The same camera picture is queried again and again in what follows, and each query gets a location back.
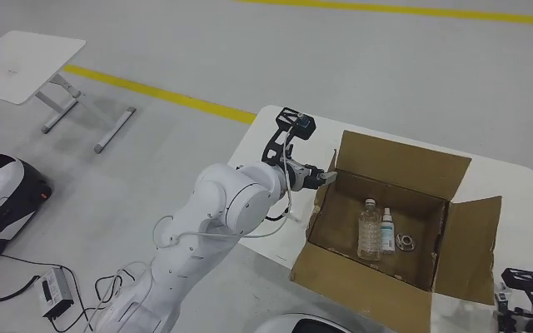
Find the white cable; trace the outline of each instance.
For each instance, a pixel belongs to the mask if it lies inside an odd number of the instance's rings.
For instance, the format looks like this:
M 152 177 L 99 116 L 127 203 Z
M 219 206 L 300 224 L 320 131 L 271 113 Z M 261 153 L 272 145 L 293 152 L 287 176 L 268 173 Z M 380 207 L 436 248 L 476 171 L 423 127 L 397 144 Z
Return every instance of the white cable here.
M 153 229 L 152 229 L 152 242 L 155 246 L 159 247 L 160 249 L 166 249 L 168 247 L 171 247 L 171 246 L 174 246 L 174 243 L 168 243 L 168 244 L 159 244 L 157 241 L 156 241 L 156 229 L 157 229 L 157 226 L 159 226 L 159 223 L 161 223 L 161 221 L 163 221 L 164 219 L 170 217 L 171 219 L 174 220 L 174 216 L 172 215 L 165 215 L 163 216 L 162 218 L 160 218 L 159 220 L 157 220 L 156 224 L 153 225 Z
M 272 236 L 272 235 L 274 235 L 275 233 L 277 233 L 279 230 L 281 230 L 283 228 L 283 226 L 285 225 L 286 220 L 289 218 L 289 215 L 291 214 L 291 208 L 292 208 L 291 183 L 289 181 L 289 172 L 286 169 L 286 153 L 285 153 L 285 151 L 286 151 L 286 140 L 289 137 L 289 133 L 291 132 L 292 128 L 293 128 L 293 126 L 291 126 L 289 128 L 289 130 L 286 132 L 285 140 L 283 140 L 283 167 L 285 168 L 286 194 L 287 194 L 287 197 L 289 198 L 289 207 L 287 208 L 288 212 L 286 213 L 285 218 L 283 219 L 283 222 L 281 223 L 281 225 L 276 230 L 274 230 L 273 232 L 269 232 L 269 233 L 267 233 L 265 235 L 244 235 L 244 236 L 241 236 L 241 238 L 263 238 L 263 237 Z
M 118 328 L 117 332 L 119 332 L 123 327 L 124 325 L 126 325 L 127 321 L 133 316 L 133 314 L 135 313 L 135 311 L 137 311 L 137 309 L 139 307 L 141 307 L 142 303 L 148 298 L 148 295 L 150 294 L 150 291 L 152 290 L 152 286 L 153 286 L 153 275 L 152 275 L 152 268 L 150 267 L 150 265 L 148 265 L 146 262 L 144 261 L 132 261 L 128 264 L 126 264 L 125 266 L 123 266 L 121 269 L 119 269 L 117 271 L 117 274 L 115 274 L 115 276 L 111 279 L 111 283 L 109 284 L 109 287 L 107 288 L 106 290 L 106 293 L 103 295 L 102 299 L 100 300 L 100 303 L 98 303 L 97 305 L 97 309 L 100 307 L 100 305 L 102 304 L 103 300 L 106 298 L 107 296 L 107 293 L 112 289 L 112 282 L 115 281 L 115 279 L 117 278 L 118 275 L 120 275 L 120 273 L 122 273 L 124 270 L 126 270 L 129 266 L 131 265 L 135 265 L 135 264 L 141 264 L 141 265 L 144 265 L 145 267 L 145 271 L 144 273 L 142 274 L 144 276 L 144 274 L 150 274 L 150 288 L 148 288 L 148 291 L 146 293 L 146 295 L 142 298 L 141 302 L 139 303 L 139 305 L 126 317 L 126 319 L 122 322 L 122 324 L 120 325 L 120 327 Z M 137 281 L 135 281 L 131 287 L 134 287 L 136 286 L 142 279 L 139 278 L 137 279 Z M 83 329 L 83 333 L 85 333 L 87 331 L 87 328 L 89 327 L 89 325 L 91 324 L 91 321 L 92 319 L 94 318 L 94 316 L 97 314 L 97 310 L 94 311 L 92 313 L 92 316 L 91 318 L 89 318 L 89 321 L 87 322 L 87 324 L 85 325 L 85 329 Z M 95 328 L 98 326 L 98 322 L 100 321 L 100 318 L 98 318 L 97 320 L 97 323 L 95 325 Z
M 159 223 L 162 220 L 164 220 L 165 218 L 170 217 L 170 218 L 174 219 L 174 216 L 165 215 L 165 216 L 161 217 L 156 222 L 156 224 L 154 225 L 154 227 L 152 229 L 152 241 L 153 241 L 153 244 L 155 246 L 159 247 L 159 248 L 166 249 L 168 247 L 176 246 L 179 243 L 180 238 L 182 238 L 183 236 L 187 236 L 187 235 L 206 236 L 206 237 L 220 237 L 220 238 L 229 238 L 229 237 L 263 238 L 263 237 L 272 236 L 275 233 L 277 233 L 279 230 L 281 230 L 283 228 L 283 226 L 285 225 L 285 222 L 288 220 L 289 215 L 291 214 L 291 208 L 292 208 L 291 182 L 289 180 L 289 171 L 286 168 L 286 140 L 289 137 L 289 134 L 291 133 L 291 129 L 293 127 L 294 126 L 291 126 L 288 129 L 288 131 L 286 132 L 286 135 L 285 135 L 285 140 L 283 140 L 283 168 L 284 168 L 284 172 L 285 172 L 285 183 L 286 183 L 286 188 L 287 188 L 287 197 L 289 199 L 289 206 L 287 208 L 288 212 L 284 213 L 285 218 L 283 219 L 283 222 L 281 223 L 281 225 L 276 230 L 274 230 L 272 232 L 269 232 L 267 234 L 264 234 L 264 235 L 224 235 L 224 234 L 208 234 L 208 233 L 205 233 L 205 232 L 186 231 L 186 232 L 182 232 L 181 234 L 179 234 L 172 243 L 168 243 L 168 244 L 162 245 L 162 244 L 157 243 L 157 241 L 156 241 L 156 236 L 155 236 L 156 228 L 159 225 Z

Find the white table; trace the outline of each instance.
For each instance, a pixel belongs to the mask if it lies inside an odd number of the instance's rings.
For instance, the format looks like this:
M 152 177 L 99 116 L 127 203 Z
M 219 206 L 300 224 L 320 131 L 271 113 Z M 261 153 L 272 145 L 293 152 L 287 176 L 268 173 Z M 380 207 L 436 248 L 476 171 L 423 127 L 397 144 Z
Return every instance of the white table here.
M 42 127 L 44 134 L 80 102 L 109 127 L 110 131 L 94 148 L 96 153 L 100 153 L 135 108 L 129 107 L 118 121 L 114 121 L 94 104 L 91 97 L 78 91 L 58 74 L 84 46 L 85 41 L 80 39 L 20 31 L 6 33 L 0 37 L 0 99 L 22 105 L 35 96 L 45 102 L 57 115 Z M 63 87 L 72 96 L 71 102 L 66 107 L 60 107 L 41 92 L 47 83 Z
M 276 131 L 275 119 L 281 107 L 264 107 L 248 129 L 232 158 L 231 166 L 254 162 L 261 158 L 262 151 Z M 293 158 L 300 163 L 309 163 L 327 169 L 334 149 L 341 143 L 343 131 L 349 130 L 374 137 L 424 147 L 439 152 L 470 157 L 471 164 L 453 202 L 472 201 L 491 196 L 503 196 L 501 218 L 496 237 L 494 277 L 498 281 L 507 267 L 533 269 L 531 256 L 531 236 L 533 221 L 531 203 L 533 202 L 533 171 L 523 166 L 500 162 L 490 158 L 479 157 L 465 152 L 434 146 L 424 142 L 397 137 L 372 131 L 342 122 L 335 122 L 322 117 L 315 117 L 316 131 L 308 141 L 294 139 Z M 300 191 L 293 195 L 292 213 L 302 217 L 303 222 L 288 221 L 275 235 L 260 239 L 242 239 L 241 244 L 251 250 L 291 269 L 303 248 L 306 238 L 306 224 L 313 208 L 315 192 Z M 278 202 L 271 210 L 271 215 L 283 211 L 285 201 Z M 273 231 L 279 222 L 265 221 L 254 231 L 255 234 Z M 530 308 L 531 304 L 522 291 L 516 291 L 511 298 L 511 306 Z M 469 321 L 469 327 L 477 331 L 488 331 L 491 323 L 491 308 L 476 303 L 459 301 L 447 296 L 435 294 L 433 297 L 431 323 L 433 332 L 447 332 L 463 326 Z

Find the bottle cap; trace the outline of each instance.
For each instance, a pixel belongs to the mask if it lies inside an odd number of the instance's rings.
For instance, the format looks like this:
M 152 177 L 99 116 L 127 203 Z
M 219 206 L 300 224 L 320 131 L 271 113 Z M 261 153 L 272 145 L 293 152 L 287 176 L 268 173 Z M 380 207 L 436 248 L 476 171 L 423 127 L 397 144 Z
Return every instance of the bottle cap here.
M 387 207 L 384 209 L 383 221 L 392 222 L 391 208 Z

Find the cardboard box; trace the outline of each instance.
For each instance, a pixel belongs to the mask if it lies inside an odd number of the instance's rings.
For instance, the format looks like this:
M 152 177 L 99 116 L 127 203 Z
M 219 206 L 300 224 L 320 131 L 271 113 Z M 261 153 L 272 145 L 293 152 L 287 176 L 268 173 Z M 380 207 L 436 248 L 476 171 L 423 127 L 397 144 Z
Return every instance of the cardboard box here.
M 432 292 L 493 304 L 492 251 L 501 197 L 452 203 L 470 164 L 459 157 L 344 132 L 336 182 L 315 199 L 291 279 L 398 332 L 429 332 Z M 364 200 L 390 207 L 416 248 L 357 256 Z

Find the cable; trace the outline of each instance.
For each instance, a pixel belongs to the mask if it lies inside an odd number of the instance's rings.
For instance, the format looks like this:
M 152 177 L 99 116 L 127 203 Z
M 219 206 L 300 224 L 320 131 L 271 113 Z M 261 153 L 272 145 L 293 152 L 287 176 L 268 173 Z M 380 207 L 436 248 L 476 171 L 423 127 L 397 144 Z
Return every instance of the cable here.
M 40 278 L 40 276 L 32 277 L 32 279 L 24 287 L 22 287 L 20 290 L 13 292 L 9 296 L 0 297 L 0 302 L 8 301 L 8 300 L 11 300 L 12 298 L 15 298 L 15 297 L 21 295 L 24 291 L 26 291 L 30 286 L 33 285 L 33 282 L 37 281 L 39 278 Z
M 135 277 L 133 277 L 132 273 L 130 273 L 129 271 L 126 271 L 126 270 L 124 270 L 123 272 L 128 274 L 132 278 L 132 280 L 135 282 Z M 94 290 L 97 293 L 97 298 L 98 298 L 99 301 L 102 298 L 100 297 L 100 291 L 98 290 L 98 282 L 103 281 L 103 280 L 107 280 L 107 279 L 112 279 L 112 278 L 113 278 L 113 276 L 104 276 L 104 277 L 101 277 L 98 280 L 96 280 L 96 282 L 94 282 Z M 117 278 L 120 280 L 120 283 L 119 283 L 118 289 L 117 289 L 117 294 L 120 292 L 120 290 L 122 288 L 122 276 L 117 276 L 115 278 L 115 280 L 113 280 L 113 285 L 112 285 L 112 288 L 111 288 L 111 295 L 109 296 L 109 299 L 107 299 L 107 301 L 103 302 L 103 304 L 109 303 L 109 301 L 111 300 L 113 294 L 115 294 L 115 284 L 117 283 Z
M 156 224 L 153 225 L 153 228 L 152 228 L 152 242 L 153 244 L 156 246 L 156 247 L 159 247 L 160 249 L 166 249 L 168 247 L 171 247 L 171 246 L 174 246 L 175 244 L 174 243 L 168 243 L 168 244 L 159 244 L 156 240 L 156 229 L 157 229 L 157 226 L 159 226 L 159 223 L 161 223 L 161 221 L 163 221 L 164 219 L 170 217 L 171 219 L 174 220 L 174 216 L 172 215 L 165 215 L 163 217 L 161 217 L 159 220 L 157 220 Z
M 105 307 L 99 307 L 98 310 L 104 310 Z M 83 314 L 86 312 L 86 311 L 89 311 L 89 310 L 96 310 L 95 307 L 88 307 L 87 309 L 85 309 L 82 313 L 80 313 L 80 315 L 77 317 L 77 319 L 69 326 L 67 327 L 66 329 L 64 330 L 59 330 L 57 327 L 56 327 L 56 323 L 52 320 L 50 320 L 50 322 L 52 323 L 52 327 L 53 329 L 57 332 L 57 333 L 65 333 L 66 331 L 72 329 L 74 327 L 74 325 L 76 325 L 80 319 L 82 319 L 82 316 Z
M 127 321 L 133 316 L 133 314 L 135 314 L 135 311 L 137 311 L 141 306 L 142 306 L 142 303 L 148 298 L 148 295 L 150 294 L 150 291 L 152 290 L 152 287 L 153 287 L 153 275 L 152 275 L 152 268 L 150 267 L 150 265 L 148 265 L 146 262 L 143 262 L 143 261 L 132 261 L 128 264 L 126 264 L 125 266 L 121 267 L 117 273 L 113 276 L 113 281 L 115 281 L 115 279 L 117 279 L 117 276 L 120 275 L 120 273 L 122 273 L 123 271 L 126 270 L 126 268 L 128 268 L 129 266 L 131 265 L 134 265 L 134 264 L 142 264 L 145 266 L 145 271 L 143 273 L 144 274 L 150 274 L 150 287 L 148 288 L 148 291 L 146 293 L 146 295 L 142 298 L 142 300 L 139 302 L 139 305 L 123 320 L 122 324 L 120 325 L 120 327 L 118 327 L 118 330 L 117 331 L 120 331 L 124 325 L 126 325 Z M 139 283 L 139 281 L 141 281 L 140 279 L 138 281 L 135 281 L 135 283 L 132 285 L 132 286 L 135 286 L 137 283 Z M 107 288 L 106 292 L 103 294 L 103 297 L 102 299 L 100 300 L 100 303 L 98 303 L 97 305 L 97 308 L 99 309 L 100 306 L 102 305 L 103 303 L 103 300 L 104 298 L 107 296 L 107 293 L 111 290 L 113 284 L 109 284 L 109 287 Z M 87 331 L 87 328 L 91 326 L 91 321 L 92 319 L 94 318 L 94 316 L 97 314 L 97 311 L 94 311 L 92 313 L 92 316 L 91 318 L 89 318 L 87 320 L 87 324 L 85 325 L 85 328 L 83 329 L 83 333 L 85 333 Z
M 3 255 L 3 254 L 0 254 L 0 256 L 3 256 L 4 258 L 9 258 L 9 259 L 12 259 L 12 260 L 15 260 L 15 261 L 26 262 L 27 264 L 39 265 L 39 266 L 56 266 L 56 267 L 59 267 L 61 269 L 67 270 L 71 274 L 72 279 L 74 280 L 74 287 L 76 288 L 77 298 L 80 300 L 80 306 L 82 307 L 82 314 L 85 315 L 85 319 L 87 320 L 86 329 L 87 329 L 87 327 L 89 327 L 91 329 L 91 331 L 94 331 L 92 329 L 92 327 L 89 325 L 89 323 L 90 323 L 89 322 L 89 317 L 87 316 L 87 313 L 85 312 L 85 305 L 83 304 L 82 295 L 80 294 L 80 290 L 77 287 L 76 275 L 74 274 L 74 272 L 70 268 L 68 268 L 66 266 L 63 266 L 63 265 L 53 264 L 53 263 L 28 261 L 28 260 L 25 260 L 25 259 L 20 259 L 20 258 L 14 257 L 14 256 L 7 256 L 7 255 Z
M 172 243 L 168 243 L 168 244 L 159 244 L 157 241 L 156 241 L 156 237 L 155 237 L 155 233 L 156 233 L 156 228 L 157 226 L 159 225 L 159 223 L 161 221 L 163 221 L 164 219 L 166 219 L 167 217 L 170 217 L 172 219 L 174 219 L 174 216 L 172 215 L 165 215 L 163 217 L 161 217 L 157 222 L 156 224 L 154 225 L 154 227 L 152 228 L 152 241 L 154 243 L 155 246 L 159 247 L 159 248 L 162 248 L 162 249 L 166 249 L 168 247 L 172 247 L 172 246 L 176 246 L 179 241 L 180 241 L 180 238 L 182 238 L 183 236 L 187 236 L 187 235 L 195 235 L 195 236 L 206 236 L 206 237 L 220 237 L 220 238 L 229 238 L 229 237 L 240 237 L 240 238 L 263 238 L 263 237 L 268 237 L 268 236 L 272 236 L 274 235 L 275 233 L 277 233 L 279 230 L 281 230 L 283 228 L 283 226 L 285 225 L 285 222 L 287 221 L 288 217 L 289 217 L 289 213 L 291 211 L 291 208 L 292 208 L 292 195 L 291 195 L 291 183 L 289 181 L 289 172 L 286 168 L 286 140 L 287 138 L 289 137 L 289 134 L 291 133 L 291 129 L 294 127 L 291 126 L 287 132 L 286 132 L 286 135 L 285 135 L 285 140 L 283 140 L 283 168 L 284 168 L 284 172 L 285 172 L 285 183 L 286 183 L 286 188 L 287 188 L 287 196 L 288 196 L 288 199 L 289 199 L 289 206 L 288 208 L 285 210 L 285 212 L 283 214 L 281 214 L 279 217 L 275 217 L 275 218 L 267 218 L 267 220 L 270 220 L 270 221 L 278 221 L 278 220 L 281 220 L 281 218 L 283 216 L 285 216 L 285 219 L 283 220 L 283 222 L 281 223 L 281 225 L 274 231 L 272 232 L 269 232 L 267 234 L 264 234 L 264 235 L 224 235 L 224 234 L 208 234 L 208 233 L 205 233 L 205 232 L 193 232 L 193 231 L 186 231 L 186 232 L 182 232 L 181 234 L 179 234 L 176 239 L 172 242 Z
M 112 278 L 112 276 L 101 277 L 96 282 L 94 282 L 94 290 L 97 292 L 97 297 L 98 297 L 99 301 L 101 301 L 102 298 L 100 297 L 100 292 L 98 291 L 98 282 L 100 282 L 102 280 L 106 280 L 106 279 L 111 279 L 111 278 Z M 117 291 L 117 292 L 119 292 L 120 289 L 122 288 L 122 276 L 117 276 L 117 278 L 120 281 L 120 283 L 118 285 L 118 291 Z M 112 288 L 111 288 L 111 295 L 109 295 L 109 298 L 106 301 L 103 301 L 102 304 L 109 303 L 109 301 L 111 300 L 111 298 L 115 294 L 115 283 L 117 283 L 117 278 L 115 278 L 115 280 L 113 280 L 113 284 L 112 284 Z

